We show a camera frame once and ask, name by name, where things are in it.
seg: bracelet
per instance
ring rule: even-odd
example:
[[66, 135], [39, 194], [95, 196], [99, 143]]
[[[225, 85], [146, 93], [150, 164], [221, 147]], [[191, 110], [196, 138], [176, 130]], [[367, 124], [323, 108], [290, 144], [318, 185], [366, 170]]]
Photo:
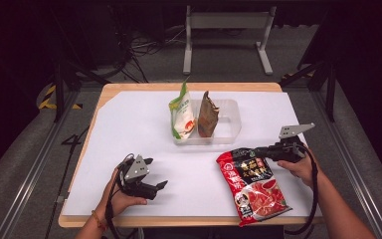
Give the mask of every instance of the bracelet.
[[105, 232], [107, 230], [107, 226], [104, 225], [103, 223], [100, 222], [100, 220], [98, 220], [98, 217], [96, 215], [96, 212], [94, 210], [92, 210], [92, 216], [95, 218], [95, 221], [97, 222], [97, 228], [103, 230], [103, 232]]

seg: red snack bag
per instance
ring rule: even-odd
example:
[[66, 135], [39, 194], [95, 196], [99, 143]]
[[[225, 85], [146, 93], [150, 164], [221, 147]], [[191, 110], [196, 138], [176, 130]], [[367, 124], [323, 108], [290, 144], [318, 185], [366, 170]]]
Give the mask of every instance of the red snack bag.
[[252, 149], [227, 151], [216, 161], [234, 196], [240, 226], [291, 210], [266, 160], [256, 157]]

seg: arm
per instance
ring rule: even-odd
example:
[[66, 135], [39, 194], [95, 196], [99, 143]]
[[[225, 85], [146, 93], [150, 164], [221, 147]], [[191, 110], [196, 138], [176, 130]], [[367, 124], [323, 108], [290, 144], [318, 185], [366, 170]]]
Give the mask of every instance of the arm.
[[[314, 159], [318, 167], [318, 205], [321, 209], [329, 238], [375, 238], [367, 226], [346, 204], [340, 193], [319, 168], [318, 162]], [[298, 163], [279, 161], [281, 166], [302, 179], [303, 183], [312, 189], [311, 161], [308, 156]]]
[[[106, 220], [104, 219], [104, 212], [106, 208], [107, 199], [110, 193], [110, 188], [115, 180], [116, 173], [117, 173], [117, 168], [113, 172], [110, 181], [107, 183], [104, 189], [103, 196], [101, 197], [100, 203], [95, 208], [95, 215], [97, 216], [98, 221], [104, 227], [107, 227]], [[127, 196], [118, 190], [119, 188], [116, 185], [114, 188], [114, 191], [117, 191], [117, 193], [114, 194], [111, 200], [114, 216], [123, 212], [128, 206], [147, 204], [147, 200], [145, 198]], [[76, 238], [100, 239], [103, 232], [104, 232], [103, 229], [97, 227], [97, 220], [91, 215], [89, 219], [87, 220], [86, 224], [83, 226], [80, 232], [76, 235]]]

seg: metal frame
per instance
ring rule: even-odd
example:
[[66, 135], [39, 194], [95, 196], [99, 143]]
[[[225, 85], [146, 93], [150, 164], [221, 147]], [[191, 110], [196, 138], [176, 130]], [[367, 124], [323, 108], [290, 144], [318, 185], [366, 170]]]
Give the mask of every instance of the metal frame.
[[191, 6], [187, 6], [186, 14], [186, 47], [184, 56], [183, 74], [191, 74], [191, 58], [192, 58], [192, 29], [208, 29], [208, 28], [236, 28], [236, 29], [262, 29], [263, 39], [256, 42], [257, 51], [259, 52], [263, 68], [266, 75], [272, 75], [273, 70], [266, 54], [266, 44], [272, 29], [273, 20], [275, 19], [276, 7], [271, 7], [270, 12], [237, 12], [237, 13], [202, 13], [191, 12]]

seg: brown snack bag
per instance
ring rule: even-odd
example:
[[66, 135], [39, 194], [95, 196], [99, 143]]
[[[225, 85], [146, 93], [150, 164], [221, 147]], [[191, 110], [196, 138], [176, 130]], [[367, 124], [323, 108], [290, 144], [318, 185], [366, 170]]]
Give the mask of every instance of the brown snack bag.
[[201, 137], [211, 137], [218, 120], [219, 108], [210, 100], [209, 92], [205, 92], [198, 116], [198, 134]]

